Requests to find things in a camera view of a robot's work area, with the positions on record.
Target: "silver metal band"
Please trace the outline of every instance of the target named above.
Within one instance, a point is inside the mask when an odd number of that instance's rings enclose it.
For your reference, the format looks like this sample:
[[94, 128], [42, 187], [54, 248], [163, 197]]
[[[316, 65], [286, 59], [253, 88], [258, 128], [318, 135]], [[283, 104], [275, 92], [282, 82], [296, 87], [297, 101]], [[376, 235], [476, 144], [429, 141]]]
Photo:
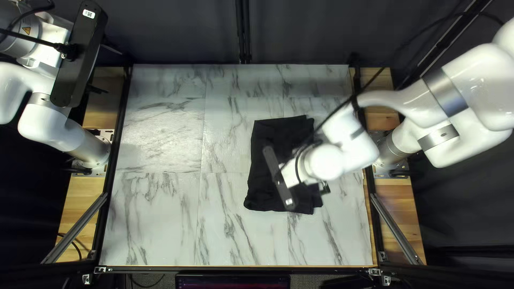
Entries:
[[466, 100], [442, 69], [423, 76], [423, 81], [448, 117], [468, 108]]
[[412, 155], [401, 151], [394, 145], [393, 133], [388, 134], [386, 137], [380, 140], [380, 143], [378, 144], [378, 151], [380, 152], [380, 154], [375, 163], [377, 163], [378, 165], [383, 165], [381, 167], [395, 165], [402, 159]]
[[449, 124], [420, 138], [418, 140], [418, 144], [423, 151], [426, 151], [433, 148], [436, 145], [439, 145], [447, 140], [450, 140], [458, 136], [459, 134], [457, 130], [455, 130], [453, 125]]
[[355, 138], [357, 138], [363, 132], [365, 132], [365, 129], [363, 127], [360, 127], [356, 131], [352, 132], [352, 134], [350, 135], [350, 139], [354, 140]]

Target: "black garment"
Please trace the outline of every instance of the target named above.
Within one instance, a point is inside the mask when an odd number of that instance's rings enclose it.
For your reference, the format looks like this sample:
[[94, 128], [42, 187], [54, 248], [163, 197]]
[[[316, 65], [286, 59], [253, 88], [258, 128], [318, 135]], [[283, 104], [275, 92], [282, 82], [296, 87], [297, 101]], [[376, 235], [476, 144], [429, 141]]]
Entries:
[[[257, 120], [253, 124], [251, 166], [248, 175], [248, 195], [244, 205], [255, 211], [285, 211], [282, 199], [272, 181], [266, 159], [265, 146], [272, 146], [279, 163], [285, 162], [294, 148], [314, 131], [314, 120], [305, 115], [288, 118]], [[323, 206], [318, 184], [297, 185], [290, 188], [298, 198], [293, 212], [312, 214], [315, 207]]]

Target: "table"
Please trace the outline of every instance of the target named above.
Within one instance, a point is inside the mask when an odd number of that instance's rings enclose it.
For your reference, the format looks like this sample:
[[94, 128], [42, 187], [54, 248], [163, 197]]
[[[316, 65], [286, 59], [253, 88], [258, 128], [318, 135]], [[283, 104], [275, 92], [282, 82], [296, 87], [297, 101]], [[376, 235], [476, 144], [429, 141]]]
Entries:
[[[366, 77], [370, 77], [374, 74], [375, 69], [363, 69], [362, 70], [362, 78], [365, 81]], [[384, 71], [382, 75], [375, 80], [375, 83], [369, 87], [369, 89], [391, 89], [391, 78], [388, 70]], [[96, 112], [96, 116], [93, 118], [89, 118], [89, 115], [86, 114], [84, 126], [87, 127], [88, 123], [91, 124], [92, 121], [98, 121], [100, 117], [104, 118], [105, 122], [108, 123], [108, 119], [115, 119], [115, 111], [117, 110], [116, 102], [114, 100], [113, 107], [116, 109], [110, 112]], [[366, 113], [366, 117], [368, 119], [368, 123], [370, 124], [370, 129], [388, 129], [391, 128], [391, 125], [398, 124], [397, 114], [393, 111], [388, 111], [384, 109], [372, 109], [368, 110]], [[114, 125], [109, 123], [107, 127], [102, 127], [101, 123], [94, 124], [97, 128], [112, 128]], [[68, 196], [66, 200], [65, 210], [63, 212], [63, 218], [61, 221], [61, 232], [66, 232], [66, 230], [73, 224], [73, 222], [78, 219], [81, 213], [93, 202], [93, 200], [100, 194], [103, 188], [103, 179], [101, 178], [75, 178], [72, 177], [70, 181], [70, 187], [68, 190]], [[383, 183], [381, 180], [377, 182], [377, 192], [383, 198], [382, 201], [389, 209], [390, 213], [393, 215], [395, 220], [398, 222], [402, 231], [406, 234], [406, 237], [411, 244], [418, 252], [418, 254], [424, 260], [423, 253], [423, 245], [421, 243], [420, 234], [419, 234], [419, 226], [417, 223], [414, 199], [412, 197], [412, 189], [410, 188], [410, 180], [385, 180], [388, 182]], [[398, 198], [398, 193], [401, 192], [401, 198]], [[78, 239], [86, 243], [86, 245], [90, 246], [90, 240], [93, 238], [94, 234], [94, 218], [89, 225], [79, 234]], [[383, 237], [384, 237], [384, 246], [388, 255], [390, 255], [390, 259], [394, 260], [396, 256], [399, 256], [398, 253], [401, 254], [401, 250], [397, 245], [395, 245], [396, 241], [390, 234], [388, 234], [388, 229], [385, 225], [383, 227]], [[67, 252], [59, 259], [59, 261], [71, 261], [76, 260], [77, 257], [75, 249], [70, 246]], [[373, 264], [376, 264], [376, 256], [373, 255]]]

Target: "black metal pole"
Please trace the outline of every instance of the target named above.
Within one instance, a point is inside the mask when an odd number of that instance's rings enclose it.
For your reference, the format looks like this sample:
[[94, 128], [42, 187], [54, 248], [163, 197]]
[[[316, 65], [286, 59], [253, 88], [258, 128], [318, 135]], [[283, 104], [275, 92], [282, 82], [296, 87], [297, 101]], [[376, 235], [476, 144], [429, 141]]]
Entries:
[[252, 63], [252, 48], [250, 37], [250, 1], [243, 0], [243, 27], [245, 36], [246, 64]]
[[243, 1], [235, 0], [235, 19], [237, 24], [237, 40], [239, 43], [239, 63], [246, 63], [246, 47], [243, 24]]

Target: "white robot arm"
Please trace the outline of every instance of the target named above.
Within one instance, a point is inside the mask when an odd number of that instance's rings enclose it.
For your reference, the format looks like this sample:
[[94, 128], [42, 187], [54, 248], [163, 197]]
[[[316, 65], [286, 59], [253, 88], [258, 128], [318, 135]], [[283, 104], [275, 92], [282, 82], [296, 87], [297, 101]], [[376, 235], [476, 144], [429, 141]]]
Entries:
[[327, 142], [301, 151], [282, 168], [287, 187], [312, 184], [375, 164], [395, 164], [423, 150], [447, 167], [506, 140], [514, 128], [514, 20], [477, 46], [397, 92], [359, 95], [360, 107], [388, 106], [405, 121], [377, 147], [347, 105], [321, 128]]

